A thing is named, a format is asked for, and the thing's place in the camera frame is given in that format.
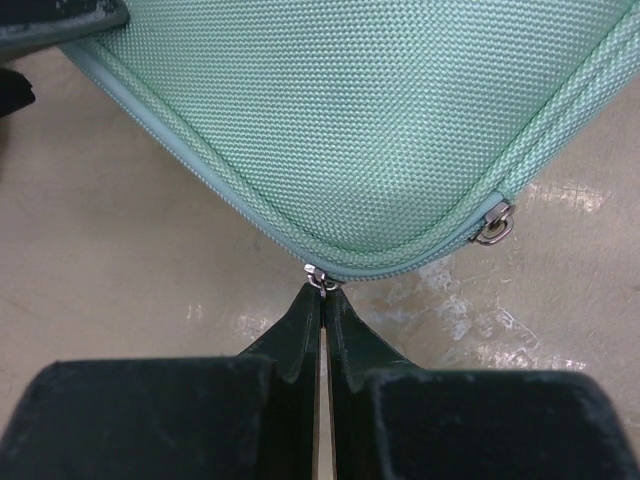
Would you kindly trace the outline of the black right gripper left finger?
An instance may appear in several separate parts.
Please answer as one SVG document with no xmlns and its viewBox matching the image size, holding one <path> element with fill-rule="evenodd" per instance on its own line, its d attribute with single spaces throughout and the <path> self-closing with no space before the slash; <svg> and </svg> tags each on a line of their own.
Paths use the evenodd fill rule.
<svg viewBox="0 0 640 480">
<path fill-rule="evenodd" d="M 56 362 L 2 436 L 6 479 L 313 479 L 321 296 L 240 354 Z"/>
</svg>

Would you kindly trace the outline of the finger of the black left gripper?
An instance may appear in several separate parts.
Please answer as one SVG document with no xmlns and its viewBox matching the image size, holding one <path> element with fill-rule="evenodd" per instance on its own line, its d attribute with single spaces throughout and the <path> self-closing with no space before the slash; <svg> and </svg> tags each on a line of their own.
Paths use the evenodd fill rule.
<svg viewBox="0 0 640 480">
<path fill-rule="evenodd" d="M 1 59 L 14 60 L 78 38 L 124 26 L 123 1 L 1 2 Z"/>
<path fill-rule="evenodd" d="M 32 84 L 21 73 L 2 67 L 0 70 L 0 117 L 7 117 L 36 100 Z"/>
</svg>

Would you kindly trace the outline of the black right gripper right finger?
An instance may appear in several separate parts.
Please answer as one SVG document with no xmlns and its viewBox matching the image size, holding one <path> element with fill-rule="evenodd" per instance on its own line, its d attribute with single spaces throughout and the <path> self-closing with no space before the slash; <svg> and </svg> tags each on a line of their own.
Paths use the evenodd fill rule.
<svg viewBox="0 0 640 480">
<path fill-rule="evenodd" d="M 613 405 L 559 370 L 421 368 L 356 314 L 324 302 L 339 479 L 634 479 Z"/>
</svg>

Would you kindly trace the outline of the mint green medicine case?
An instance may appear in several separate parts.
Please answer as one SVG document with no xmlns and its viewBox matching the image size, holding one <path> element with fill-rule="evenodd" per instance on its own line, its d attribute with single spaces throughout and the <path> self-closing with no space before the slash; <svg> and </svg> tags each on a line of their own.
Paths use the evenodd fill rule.
<svg viewBox="0 0 640 480">
<path fill-rule="evenodd" d="M 510 226 L 639 69 L 635 1 L 131 1 L 64 54 L 332 282 Z"/>
</svg>

